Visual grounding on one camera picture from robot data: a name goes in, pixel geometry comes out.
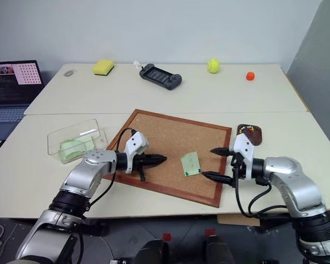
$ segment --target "sponge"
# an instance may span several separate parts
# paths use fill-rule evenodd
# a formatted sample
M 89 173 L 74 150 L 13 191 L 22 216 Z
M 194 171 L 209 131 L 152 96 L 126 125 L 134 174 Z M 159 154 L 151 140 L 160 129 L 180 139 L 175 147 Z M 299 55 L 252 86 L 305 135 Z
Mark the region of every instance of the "sponge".
M 115 64 L 112 60 L 101 59 L 94 65 L 93 72 L 95 75 L 108 75 L 114 66 Z

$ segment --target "yellow ball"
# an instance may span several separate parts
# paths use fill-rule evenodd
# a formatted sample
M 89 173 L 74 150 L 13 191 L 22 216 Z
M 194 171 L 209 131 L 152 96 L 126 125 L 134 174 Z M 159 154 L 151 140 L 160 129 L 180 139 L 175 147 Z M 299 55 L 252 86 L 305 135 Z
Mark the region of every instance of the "yellow ball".
M 210 73 L 217 73 L 220 70 L 220 62 L 217 59 L 209 60 L 207 69 Z

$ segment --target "laptop screen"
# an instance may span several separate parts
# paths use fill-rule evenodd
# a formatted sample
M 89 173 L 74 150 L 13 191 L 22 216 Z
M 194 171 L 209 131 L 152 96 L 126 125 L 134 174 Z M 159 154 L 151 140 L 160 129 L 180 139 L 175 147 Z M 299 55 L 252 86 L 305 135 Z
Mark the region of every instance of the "laptop screen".
M 37 61 L 0 62 L 0 106 L 29 105 L 43 88 Z

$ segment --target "wooden frame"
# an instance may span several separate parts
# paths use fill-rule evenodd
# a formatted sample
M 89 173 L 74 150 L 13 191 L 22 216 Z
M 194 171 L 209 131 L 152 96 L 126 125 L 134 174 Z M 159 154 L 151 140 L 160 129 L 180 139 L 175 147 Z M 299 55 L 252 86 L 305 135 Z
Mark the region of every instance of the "wooden frame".
M 118 138 L 121 134 L 121 131 L 123 129 L 129 127 L 129 125 L 132 123 L 132 121 L 134 120 L 134 118 L 138 114 L 145 114 L 145 115 L 148 115 L 148 116 L 164 118 L 164 119 L 178 121 L 178 122 L 182 122 L 182 123 L 189 123 L 189 124 L 198 125 L 198 126 L 202 126 L 202 127 L 225 130 L 227 133 L 226 133 L 226 136 L 225 136 L 225 139 L 224 139 L 223 146 L 228 147 L 229 144 L 230 144 L 230 137 L 231 137 L 231 132 L 232 132 L 231 128 L 228 128 L 228 127 L 225 127 L 225 126 L 214 125 L 214 124 L 207 124 L 207 123 L 203 123 L 203 122 L 197 122 L 197 121 L 183 119 L 183 118 L 171 117 L 171 116 L 164 115 L 164 114 L 158 114 L 158 113 L 153 113 L 153 112 L 148 112 L 148 111 L 143 111 L 143 110 L 136 109 L 135 111 L 133 111 L 133 113 L 128 118 L 126 123 L 122 126 L 122 128 L 120 129 L 118 134 L 115 136 L 115 138 L 111 141 L 111 143 L 107 147 L 108 150 L 115 149 L 116 143 L 117 143 L 117 140 L 118 140 Z M 223 158 L 221 158 L 220 165 L 219 165 L 219 168 L 218 168 L 218 171 L 221 174 L 224 174 L 225 166 L 226 166 L 226 158 L 223 157 Z M 107 176 L 105 176 L 105 178 L 111 180 L 112 175 L 107 175 Z M 127 176 L 127 175 L 122 175 L 122 174 L 117 174 L 117 176 L 115 178 L 115 181 L 120 182 L 120 183 L 124 183 L 124 184 L 128 184 L 128 185 L 131 185 L 131 186 L 135 186 L 135 187 L 139 187 L 139 188 L 143 188 L 143 189 L 147 189 L 147 190 L 156 191 L 156 192 L 159 192 L 159 193 L 179 197 L 179 198 L 182 198 L 182 199 L 187 199 L 187 200 L 190 200 L 190 201 L 199 202 L 201 204 L 210 205 L 210 206 L 214 206 L 214 207 L 219 207 L 220 199 L 221 199 L 221 193 L 222 193 L 222 184 L 219 184 L 219 183 L 216 183 L 216 187 L 215 187 L 215 191 L 214 191 L 214 198 L 211 199 L 209 197 L 205 197 L 205 196 L 202 196 L 202 195 L 197 195 L 197 194 L 190 193 L 190 192 L 187 192 L 187 191 L 182 191 L 182 190 L 178 190 L 178 189 L 175 189 L 175 188 L 170 188 L 170 187 L 167 187 L 167 186 L 162 186 L 162 185 L 159 185 L 159 184 L 150 183 L 150 182 L 147 182 L 147 181 L 140 181 L 139 178 L 134 178 L 134 177 L 130 177 L 130 176 Z

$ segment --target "laptop keyboard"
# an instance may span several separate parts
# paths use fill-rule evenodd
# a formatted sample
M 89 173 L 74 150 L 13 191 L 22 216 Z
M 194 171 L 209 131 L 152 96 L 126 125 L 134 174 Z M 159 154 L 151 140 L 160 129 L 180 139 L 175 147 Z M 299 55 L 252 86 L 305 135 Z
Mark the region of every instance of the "laptop keyboard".
M 0 122 L 20 122 L 27 107 L 0 108 Z

